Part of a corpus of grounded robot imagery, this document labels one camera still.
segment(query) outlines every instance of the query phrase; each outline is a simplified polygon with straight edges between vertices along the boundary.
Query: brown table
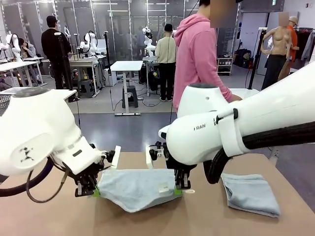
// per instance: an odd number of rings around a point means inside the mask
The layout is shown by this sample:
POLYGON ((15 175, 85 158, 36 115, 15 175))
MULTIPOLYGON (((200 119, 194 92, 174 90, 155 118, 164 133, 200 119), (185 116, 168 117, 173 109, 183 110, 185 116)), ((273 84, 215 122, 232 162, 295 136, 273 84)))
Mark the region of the brown table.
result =
MULTIPOLYGON (((158 160, 155 167, 163 168, 158 160)), ((145 155, 122 152, 119 169, 146 168, 145 155)), ((0 199, 2 236, 267 236, 314 235, 315 215, 280 172, 261 154, 234 158, 226 173, 262 174, 279 202, 280 219, 229 208, 222 182, 209 185, 198 165, 190 180, 194 194, 138 213, 126 213, 102 198, 75 198, 68 178, 59 195, 45 204, 29 200, 26 193, 0 199)), ((1 188, 21 184, 27 175, 10 177, 1 188)), ((57 189, 62 173, 57 169, 31 192, 45 199, 57 189)))

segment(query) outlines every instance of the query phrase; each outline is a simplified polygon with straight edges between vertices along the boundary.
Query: white strap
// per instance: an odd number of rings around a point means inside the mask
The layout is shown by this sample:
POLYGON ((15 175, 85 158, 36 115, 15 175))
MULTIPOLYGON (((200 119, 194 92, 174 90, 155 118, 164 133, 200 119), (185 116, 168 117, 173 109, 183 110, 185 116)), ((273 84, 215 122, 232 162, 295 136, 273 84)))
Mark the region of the white strap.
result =
POLYGON ((231 112, 226 111, 222 115, 223 116, 218 115, 220 120, 217 125, 225 154, 231 157, 250 152, 250 150, 245 147, 240 129, 235 124, 233 110, 231 112))

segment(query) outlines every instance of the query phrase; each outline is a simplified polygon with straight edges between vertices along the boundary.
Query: hood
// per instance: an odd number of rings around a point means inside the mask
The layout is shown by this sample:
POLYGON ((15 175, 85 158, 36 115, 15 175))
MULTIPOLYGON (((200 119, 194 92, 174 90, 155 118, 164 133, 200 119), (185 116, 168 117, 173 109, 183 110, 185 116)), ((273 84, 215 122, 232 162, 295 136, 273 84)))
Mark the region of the hood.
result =
POLYGON ((176 46, 179 47, 181 40, 182 40, 182 36, 185 30, 187 30, 190 26, 193 26, 194 24, 198 23, 198 22, 209 22, 210 20, 205 18, 204 16, 200 15, 200 14, 193 14, 189 17, 187 17, 186 19, 182 20, 180 25, 177 27, 177 31, 174 35, 175 38, 175 42, 176 42, 176 46))

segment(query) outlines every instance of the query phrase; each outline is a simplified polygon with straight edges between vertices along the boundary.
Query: light blue cloth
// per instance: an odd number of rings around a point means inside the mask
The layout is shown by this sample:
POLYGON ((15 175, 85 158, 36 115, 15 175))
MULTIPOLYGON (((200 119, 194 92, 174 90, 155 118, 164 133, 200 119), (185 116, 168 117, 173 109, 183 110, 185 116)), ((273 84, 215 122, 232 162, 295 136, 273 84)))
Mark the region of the light blue cloth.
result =
POLYGON ((133 213, 180 197, 174 194, 174 170, 106 170, 98 183, 100 195, 133 213))
POLYGON ((227 205, 270 217, 280 217, 280 208, 267 181, 261 175, 221 175, 227 205))

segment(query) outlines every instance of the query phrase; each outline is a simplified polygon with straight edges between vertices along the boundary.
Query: man in pink hoodie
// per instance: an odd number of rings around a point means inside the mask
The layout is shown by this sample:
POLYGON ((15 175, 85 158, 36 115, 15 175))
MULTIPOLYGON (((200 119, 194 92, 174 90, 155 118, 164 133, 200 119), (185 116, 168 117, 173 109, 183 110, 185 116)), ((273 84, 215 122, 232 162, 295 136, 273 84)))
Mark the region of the man in pink hoodie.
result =
POLYGON ((217 36, 210 24, 210 0, 200 0, 197 14, 182 20, 175 33, 178 47, 173 105, 179 107, 186 86, 210 83, 228 102, 242 100, 224 86, 217 73, 217 36))

